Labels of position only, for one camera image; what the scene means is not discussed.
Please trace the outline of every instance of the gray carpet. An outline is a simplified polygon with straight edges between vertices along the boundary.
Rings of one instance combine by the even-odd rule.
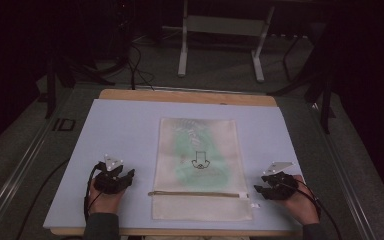
[[[208,42],[202,43],[202,39],[208,36],[195,37],[196,39],[191,39],[189,46],[187,75],[184,78],[177,77],[180,56],[177,35],[163,41],[161,45],[145,44],[148,42],[146,39],[136,41],[141,52],[138,69],[143,71],[140,75],[136,74],[136,82],[144,81],[142,75],[149,81],[148,84],[139,84],[144,88],[150,88],[151,84],[155,89],[186,88],[251,94],[264,94],[288,84],[281,59],[291,41],[278,37],[271,37],[266,41],[262,57],[266,82],[257,83],[249,53],[253,46],[252,39],[239,39],[239,44],[232,44],[232,39],[223,39],[222,43],[208,45]],[[310,51],[311,44],[308,41],[303,39],[298,42],[288,58],[292,74],[299,71]],[[134,64],[139,59],[138,52],[132,49],[131,55]],[[118,88],[128,87],[130,83],[128,68],[106,77],[117,82]],[[43,119],[46,106],[35,102],[0,137],[0,189],[17,164],[25,158],[26,152],[34,152],[31,166],[26,169],[26,175],[12,201],[7,208],[2,209],[0,239],[16,238],[40,185],[60,163],[70,157],[92,100],[105,88],[80,75],[77,78],[79,83],[72,92],[69,89],[59,89],[58,96],[62,100],[53,119]],[[308,184],[337,221],[343,239],[384,239],[384,188],[361,140],[342,109],[340,99],[336,95],[333,97],[332,110],[336,118],[329,120],[331,134],[326,136],[318,126],[317,112],[302,100],[305,90],[304,86],[285,97],[277,98],[277,101]],[[64,96],[68,95],[69,98],[65,101]],[[52,131],[56,118],[75,119],[74,130]],[[48,128],[39,141],[39,147],[35,149],[37,151],[29,150],[31,142],[37,141],[37,133],[46,126]],[[345,179],[338,173],[338,168],[346,174]],[[42,190],[28,216],[21,239],[61,239],[43,229],[42,224],[64,169],[65,165],[56,171]],[[351,184],[351,188],[344,188],[347,184]],[[357,200],[344,197],[344,193],[357,197]],[[369,226],[361,227],[361,222],[366,222],[364,218],[367,218]],[[331,239],[336,239],[326,215],[322,218],[322,224]]]

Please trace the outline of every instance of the table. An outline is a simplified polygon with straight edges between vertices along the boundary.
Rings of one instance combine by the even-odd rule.
[[[183,106],[185,106],[184,104],[186,103],[188,104],[188,108],[187,113],[183,113],[185,117],[196,116],[197,111],[208,113],[209,111],[215,110],[219,112],[212,117],[227,118],[229,116],[235,116],[237,118],[237,128],[245,129],[245,125],[253,126],[254,124],[264,125],[268,123],[261,122],[268,121],[269,118],[267,115],[263,114],[263,117],[260,115],[259,118],[254,118],[254,116],[261,114],[258,113],[254,115],[254,113],[256,113],[255,110],[264,108],[268,112],[280,114],[281,117],[276,101],[272,97],[240,94],[151,92],[110,89],[104,90],[100,95],[99,101],[95,101],[94,105],[104,104],[109,106],[120,104],[119,101],[113,100],[129,100],[122,101],[123,104],[128,104],[130,101],[135,100],[134,104],[137,104],[136,106],[140,106],[140,108],[136,108],[135,111],[123,112],[121,115],[117,114],[120,113],[120,108],[108,108],[108,111],[99,112],[99,114],[96,115],[97,112],[94,112],[95,106],[92,106],[90,115],[88,116],[70,163],[61,181],[60,188],[48,213],[44,224],[45,228],[51,229],[54,234],[58,235],[80,235],[83,233],[85,223],[84,219],[82,219],[81,207],[79,207],[79,211],[73,211],[75,206],[81,205],[79,203],[82,202],[82,195],[84,195],[84,189],[79,188],[85,185],[91,168],[96,164],[96,159],[102,156],[102,152],[120,156],[123,155],[121,154],[123,151],[120,152],[117,148],[124,147],[125,149],[133,149],[130,156],[130,153],[126,153],[122,158],[125,161],[125,171],[128,171],[130,168],[135,168],[136,176],[133,186],[128,189],[121,205],[120,212],[123,212],[123,214],[120,215],[120,222],[123,226],[120,228],[120,234],[122,235],[291,236],[301,234],[301,226],[283,207],[278,206],[272,201],[264,200],[262,196],[251,189],[254,184],[262,183],[260,176],[273,159],[269,157],[270,155],[272,157],[275,155],[281,156],[284,159],[296,163],[288,169],[289,174],[302,174],[284,124],[279,124],[280,128],[284,129],[281,131],[282,133],[279,132],[278,138],[272,138],[272,135],[269,133],[262,135],[257,134],[258,138],[265,139],[265,146],[260,146],[260,143],[256,142],[255,139],[249,138],[249,135],[247,135],[249,132],[258,132],[258,129],[251,129],[251,131],[248,131],[250,130],[248,129],[248,133],[244,130],[243,133],[239,134],[242,135],[242,137],[239,137],[239,141],[242,143],[241,151],[243,159],[247,159],[244,160],[244,169],[245,175],[249,176],[246,177],[248,192],[252,202],[261,206],[260,209],[253,209],[253,220],[242,222],[161,221],[152,220],[150,216],[151,201],[146,194],[152,189],[155,167],[155,163],[152,161],[155,160],[156,155],[156,149],[154,148],[156,146],[153,145],[156,145],[155,139],[158,139],[158,122],[156,126],[154,126],[155,124],[149,124],[150,126],[141,125],[141,115],[138,112],[146,108],[147,105],[150,105],[150,108],[154,109],[154,111],[149,110],[151,112],[148,112],[147,110],[147,113],[149,113],[147,115],[148,117],[151,117],[153,114],[158,114],[161,111],[166,111],[165,114],[167,115],[176,115],[178,110],[181,109],[175,108],[177,103],[180,105],[183,104]],[[172,110],[172,112],[171,110],[163,110],[167,106],[172,106],[174,110]],[[236,116],[236,112],[232,113],[232,111],[225,111],[223,109],[243,110],[244,112],[240,112],[240,114]],[[112,136],[114,132],[123,133],[124,131],[120,129],[108,129],[99,125],[100,120],[105,120],[105,124],[111,121],[119,121],[118,117],[126,115],[126,113],[132,115],[128,115],[131,116],[131,118],[125,118],[123,123],[129,126],[129,128],[145,128],[144,131],[149,131],[148,138],[136,138],[131,135],[129,139],[120,136],[115,139],[114,136]],[[266,126],[266,131],[278,130],[275,125],[272,121],[270,126]],[[96,137],[99,141],[89,141],[88,137],[90,136]],[[257,150],[257,155],[259,156],[262,156],[261,152],[258,152],[261,149],[271,150],[265,153],[266,159],[257,159],[253,156],[256,152],[252,152],[250,149]],[[255,167],[251,162],[253,162],[253,164],[255,162],[261,163],[261,165]]]
[[[267,36],[273,12],[274,6],[271,6],[265,21],[188,15],[188,0],[183,0],[182,49],[180,52],[178,76],[184,77],[186,75],[188,57],[187,35],[189,31],[237,34],[259,37],[257,47],[251,51],[251,57],[256,79],[258,82],[263,82],[264,75],[261,68],[260,53]]]

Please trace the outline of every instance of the cable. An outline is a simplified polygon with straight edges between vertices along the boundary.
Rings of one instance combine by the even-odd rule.
[[[132,69],[132,66],[130,65],[130,62],[129,62],[130,71],[132,73],[132,76],[131,76],[131,79],[130,79],[130,85],[132,86],[132,90],[135,90],[135,72],[136,72],[136,70],[138,68],[138,65],[140,63],[140,60],[142,58],[142,54],[141,54],[140,50],[137,47],[135,47],[133,44],[131,44],[131,47],[133,49],[135,49],[137,51],[138,55],[139,55],[138,60],[137,60],[137,62],[135,64],[135,67],[133,69]]]
[[[87,219],[89,218],[89,190],[90,190],[90,185],[92,184],[92,178],[93,178],[93,175],[95,174],[95,171],[99,168],[99,163],[96,164],[92,171],[90,172],[90,176],[89,176],[89,179],[87,181],[87,187],[86,187],[86,194],[85,194],[85,197],[83,199],[83,214],[85,216],[85,222],[87,222]]]
[[[37,199],[39,198],[39,195],[40,193],[42,192],[43,188],[45,187],[46,183],[48,183],[49,179],[55,174],[56,171],[58,171],[62,166],[64,166],[66,163],[68,163],[69,159],[65,160],[64,162],[62,162],[60,165],[58,165],[58,167],[56,167],[49,175],[48,177],[46,177],[45,181],[42,183],[42,185],[40,186],[39,188],[39,191],[36,193],[36,196],[34,197],[33,199],[33,202],[32,204],[30,205],[29,207],[29,210],[27,211],[27,214],[26,216],[24,217],[24,220],[23,220],[23,223],[21,224],[21,228],[20,230],[18,231],[18,234],[17,234],[17,237],[15,239],[20,239],[21,237],[21,234],[23,233],[24,231],[24,227],[26,226],[26,223],[27,223],[27,219],[29,218],[30,216],[30,213],[31,211],[33,210],[33,207],[37,201]]]
[[[304,195],[306,198],[308,198],[313,204],[314,206],[316,207],[316,210],[317,210],[317,214],[319,215],[319,219],[320,219],[320,216],[321,216],[321,210],[323,210],[327,217],[329,218],[329,220],[331,221],[333,227],[335,228],[335,231],[336,231],[336,234],[338,235],[338,239],[339,240],[342,240],[342,235],[341,235],[341,232],[339,231],[339,228],[338,228],[338,225],[336,224],[335,220],[333,219],[332,215],[330,215],[330,213],[327,211],[327,209],[325,208],[325,206],[321,203],[320,199],[318,197],[316,197],[313,193],[313,191],[311,190],[311,188],[309,188],[307,186],[307,184],[305,184],[304,182],[302,181],[299,181],[299,180],[296,180],[295,181],[299,182],[299,183],[302,183],[311,193],[312,197],[310,195],[308,195],[307,193],[299,190],[298,188],[295,188],[295,187],[292,187],[292,186],[289,186],[287,184],[284,184],[284,183],[280,183],[281,185],[285,186],[285,187],[288,187],[288,188],[292,188],[292,189],[295,189],[297,192],[299,192],[300,194]]]
[[[138,73],[139,77],[143,80],[143,82],[139,82],[139,83],[135,83],[136,85],[141,85],[141,84],[146,84],[148,85],[153,91],[155,91],[154,87],[151,85],[150,82],[152,82],[154,79],[155,79],[155,76],[152,74],[152,73],[149,73],[149,72],[145,72],[145,71],[142,71],[142,70],[139,70],[139,69],[136,69],[136,72]],[[142,74],[148,74],[151,76],[151,79],[150,80],[147,80],[145,79],[145,77],[142,75]]]
[[[96,196],[92,202],[89,204],[89,207],[87,208],[87,210],[90,210],[90,208],[92,207],[92,205],[95,203],[96,199],[98,199],[100,196],[102,195],[102,192],[99,192],[98,196]]]
[[[136,67],[135,67],[134,72],[137,71],[138,75],[142,78],[143,82],[144,82],[146,85],[148,85],[153,91],[155,91],[154,87],[153,87],[153,86],[151,85],[151,83],[150,83],[151,81],[153,81],[153,80],[155,79],[155,75],[153,75],[153,74],[151,74],[151,73],[149,73],[149,72],[141,71],[141,70],[139,70],[139,69],[137,68],[138,65],[139,65],[139,62],[140,62],[140,60],[141,60],[141,56],[142,56],[142,54],[141,54],[140,49],[137,48],[136,46],[132,45],[132,48],[134,48],[134,49],[137,51],[137,53],[139,54],[139,59],[138,59],[138,61],[137,61],[137,63],[136,63]],[[150,75],[150,76],[151,76],[151,80],[146,80],[145,77],[142,76],[142,74],[148,74],[148,75]]]

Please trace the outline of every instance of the desk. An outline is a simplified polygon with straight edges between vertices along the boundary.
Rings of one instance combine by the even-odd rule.
[[[129,112],[125,108],[129,102],[109,99],[135,100],[137,108]],[[111,107],[107,108],[108,111],[96,112],[99,104]],[[261,109],[276,115],[277,118],[271,119],[267,114],[260,112]],[[141,111],[147,114],[145,120],[148,122],[144,121]],[[165,117],[191,118],[199,116],[199,112],[205,112],[207,118],[236,120],[250,199],[261,206],[253,209],[253,220],[240,222],[152,220],[151,198],[147,193],[153,186],[159,125],[158,121],[153,121],[153,117],[158,119],[159,115],[163,114]],[[279,122],[279,117],[283,120],[276,101],[267,96],[104,90],[100,100],[95,101],[92,106],[44,227],[58,235],[83,233],[85,222],[82,209],[79,207],[82,205],[85,190],[83,187],[86,187],[85,183],[93,165],[102,158],[103,154],[108,153],[125,161],[125,171],[136,169],[134,183],[123,197],[120,209],[122,213],[120,214],[120,234],[122,235],[299,235],[301,226],[283,207],[264,200],[253,190],[254,184],[262,183],[260,176],[274,159],[297,163],[288,168],[287,172],[301,174],[286,126],[276,124]],[[117,128],[108,129],[107,126],[113,126],[114,122],[118,123]],[[247,125],[265,126],[265,128],[254,129]],[[133,128],[133,132],[142,129],[147,132],[148,137],[123,135],[127,134],[123,126]],[[260,129],[264,129],[265,133],[262,134]],[[276,137],[273,138],[270,131],[276,133]],[[91,136],[99,140],[90,141]]]
[[[264,76],[263,70],[261,69],[260,53],[263,48],[264,40],[267,36],[273,12],[274,6],[270,7],[265,21],[195,16],[188,15],[188,0],[183,0],[182,50],[180,52],[178,70],[179,77],[184,77],[186,75],[186,63],[188,58],[188,31],[195,31],[259,37],[258,46],[251,52],[251,57],[256,79],[258,82],[263,82]]]

